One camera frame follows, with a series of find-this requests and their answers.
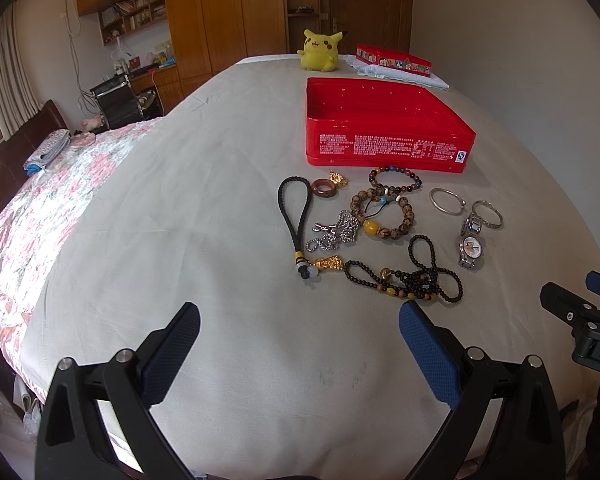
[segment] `red box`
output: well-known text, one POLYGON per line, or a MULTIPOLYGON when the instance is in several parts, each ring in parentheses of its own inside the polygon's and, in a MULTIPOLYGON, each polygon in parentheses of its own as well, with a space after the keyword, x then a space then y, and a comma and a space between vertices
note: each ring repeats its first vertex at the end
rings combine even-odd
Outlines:
POLYGON ((426 89, 360 78, 310 77, 306 158, 314 166, 406 166, 461 173, 475 132, 426 89))
POLYGON ((404 72, 431 77, 431 63, 406 52, 359 43, 356 57, 367 64, 387 66, 404 72))

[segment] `silver bangle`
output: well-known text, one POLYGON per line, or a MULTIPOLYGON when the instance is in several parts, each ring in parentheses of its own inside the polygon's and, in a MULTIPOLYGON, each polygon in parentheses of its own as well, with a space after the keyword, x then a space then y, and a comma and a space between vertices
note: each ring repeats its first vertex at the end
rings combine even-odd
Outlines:
POLYGON ((494 206, 493 206, 492 203, 487 202, 486 200, 477 200, 476 202, 474 202, 474 204, 471 206, 471 212, 482 223, 482 225, 484 225, 485 227, 488 227, 489 229, 498 229, 498 228, 502 227, 502 224, 504 224, 504 219, 502 218, 502 215, 500 214, 500 212, 496 208, 494 208, 494 206), (498 215, 498 218, 500 219, 500 223, 499 224, 492 224, 491 222, 487 222, 482 216, 480 216, 475 211, 475 207, 477 205, 483 205, 487 209, 491 209, 494 213, 496 213, 496 215, 498 215))
POLYGON ((438 209, 439 211, 442 211, 443 213, 446 213, 448 215, 453 215, 453 216, 460 216, 462 214, 462 211, 464 210, 464 206, 466 205, 466 202, 464 200, 462 200, 462 198, 460 198, 458 195, 456 195, 456 193, 454 193, 453 191, 449 191, 448 189, 443 189, 441 187, 435 187, 433 188, 431 191, 429 191, 429 198, 431 199, 431 203, 436 207, 436 209, 438 209), (433 199, 433 195, 434 193, 437 192, 442 192, 442 193, 447 193, 451 196, 455 196, 456 199, 458 200, 458 202, 460 203, 460 211, 448 211, 442 207, 440 207, 438 205, 438 203, 433 199))

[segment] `pikachu plush toy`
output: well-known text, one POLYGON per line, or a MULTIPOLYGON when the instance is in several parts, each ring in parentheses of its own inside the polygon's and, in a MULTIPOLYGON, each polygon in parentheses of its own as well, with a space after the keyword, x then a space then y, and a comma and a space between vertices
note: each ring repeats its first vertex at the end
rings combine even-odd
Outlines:
POLYGON ((321 70, 331 72, 338 66, 338 42, 343 33, 338 32, 333 36, 315 34, 309 29, 304 31, 304 50, 298 50, 300 64, 307 70, 321 70))

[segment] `silver bolt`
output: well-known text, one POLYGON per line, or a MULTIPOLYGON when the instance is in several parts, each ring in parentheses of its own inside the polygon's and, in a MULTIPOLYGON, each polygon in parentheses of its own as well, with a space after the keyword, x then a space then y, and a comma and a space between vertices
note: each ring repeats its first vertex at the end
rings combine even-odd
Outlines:
POLYGON ((474 361, 480 361, 484 358, 484 352, 480 350, 477 346, 472 346, 466 351, 466 354, 469 356, 469 359, 473 359, 474 361))
POLYGON ((529 364, 533 368, 539 368, 542 366, 542 359, 539 358, 537 355, 530 355, 529 357, 526 358, 526 360, 529 361, 529 364))
POLYGON ((59 362, 58 368, 60 368, 61 370, 68 370, 73 363, 74 362, 71 360, 70 357, 65 357, 59 362))
POLYGON ((116 354, 116 361, 119 363, 126 363, 131 361, 131 358, 134 356, 134 351, 129 348, 125 348, 116 354))

